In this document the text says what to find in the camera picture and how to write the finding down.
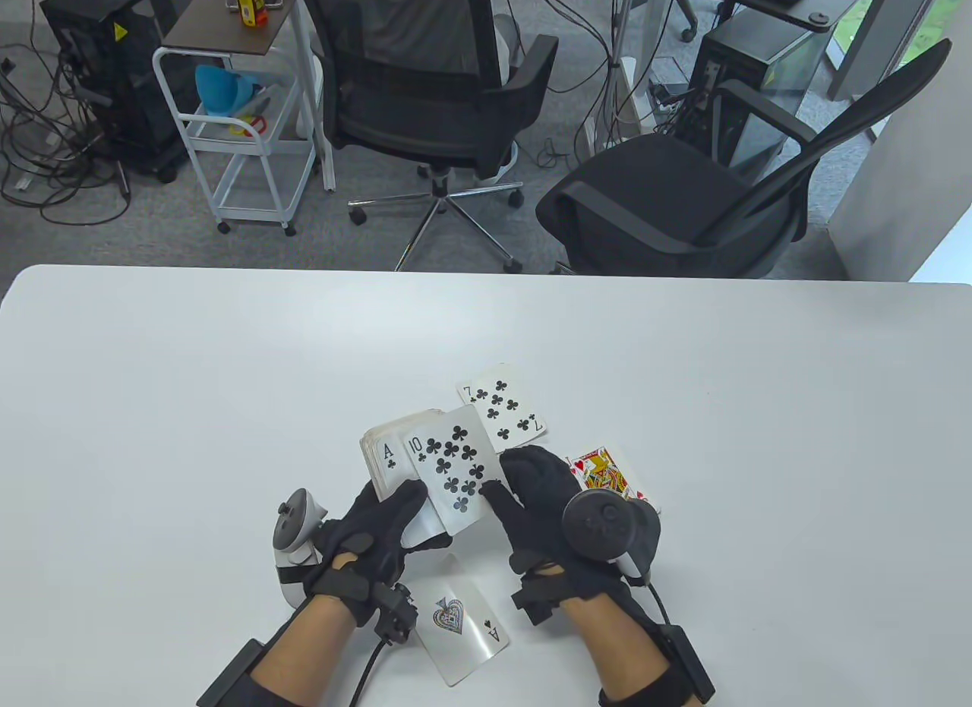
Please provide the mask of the person's right hand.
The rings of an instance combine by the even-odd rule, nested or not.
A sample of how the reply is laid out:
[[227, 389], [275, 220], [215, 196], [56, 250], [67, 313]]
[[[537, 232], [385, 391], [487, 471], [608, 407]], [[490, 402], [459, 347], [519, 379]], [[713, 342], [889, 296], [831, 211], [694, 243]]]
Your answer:
[[607, 595], [643, 630], [656, 632], [617, 565], [583, 557], [568, 543], [563, 510], [581, 491], [568, 464], [534, 444], [504, 451], [500, 464], [507, 481], [483, 482], [480, 491], [513, 549], [508, 561], [521, 581], [515, 607], [539, 625], [563, 601]]

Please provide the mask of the person's left hand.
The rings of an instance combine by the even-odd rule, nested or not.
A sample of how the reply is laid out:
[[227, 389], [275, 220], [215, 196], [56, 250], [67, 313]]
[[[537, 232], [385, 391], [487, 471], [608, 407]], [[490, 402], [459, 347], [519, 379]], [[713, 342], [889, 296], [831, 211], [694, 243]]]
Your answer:
[[427, 485], [419, 479], [406, 479], [385, 500], [378, 499], [373, 484], [365, 485], [347, 514], [327, 520], [314, 537], [322, 561], [303, 578], [303, 592], [337, 598], [357, 627], [367, 624], [378, 608], [374, 587], [398, 581], [407, 554], [444, 550], [453, 543], [442, 533], [417, 546], [403, 546], [404, 529], [427, 498]]

